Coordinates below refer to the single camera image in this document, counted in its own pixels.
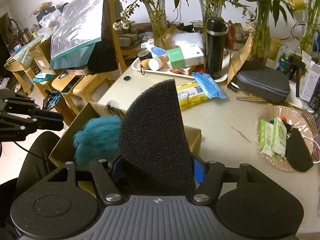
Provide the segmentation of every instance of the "crosshair logo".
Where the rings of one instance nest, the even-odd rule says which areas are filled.
[[[163,200],[162,200],[161,198],[158,198],[158,197],[154,200],[154,202],[156,202],[156,203],[158,203],[158,204],[161,203],[162,201],[163,201]]]

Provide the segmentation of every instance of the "gray zipper case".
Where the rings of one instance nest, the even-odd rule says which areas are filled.
[[[283,103],[290,93],[285,74],[248,60],[237,74],[237,85],[243,91],[275,103]]]

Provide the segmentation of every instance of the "white table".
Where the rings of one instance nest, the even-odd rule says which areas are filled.
[[[131,79],[124,81],[125,76],[130,76]],[[189,78],[147,72],[142,76],[140,71],[129,68],[108,89],[99,103],[107,104],[114,100],[119,109],[127,110],[144,90],[169,78],[175,79],[176,86],[192,81]],[[255,141],[256,122],[266,105],[236,101],[236,96],[243,95],[242,92],[232,92],[227,89],[225,82],[220,86],[227,99],[214,98],[182,112],[185,125],[201,129],[203,139],[200,157],[205,161],[216,160],[226,167],[239,167],[241,163],[250,163],[302,203],[305,215],[299,232],[319,232],[319,166],[315,165],[306,173],[286,173],[267,163],[258,154]],[[231,127],[241,131],[252,143],[246,141]],[[227,192],[233,188],[235,185],[224,184],[222,191]]]

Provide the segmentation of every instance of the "green package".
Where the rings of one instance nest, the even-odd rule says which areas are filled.
[[[287,145],[287,129],[279,117],[274,118],[273,136],[271,148],[281,157],[285,156],[285,148]]]
[[[276,156],[271,147],[273,128],[271,123],[260,119],[260,150],[272,158]]]

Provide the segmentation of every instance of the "plaid cloth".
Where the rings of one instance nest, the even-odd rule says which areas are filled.
[[[30,41],[28,44],[24,45],[20,51],[18,51],[13,57],[10,57],[7,62],[5,63],[5,66],[9,64],[10,61],[15,59],[16,61],[20,62],[21,64],[29,67],[33,58],[29,57],[29,50],[35,46],[37,43],[39,43],[42,40],[43,36],[39,35],[32,41]]]

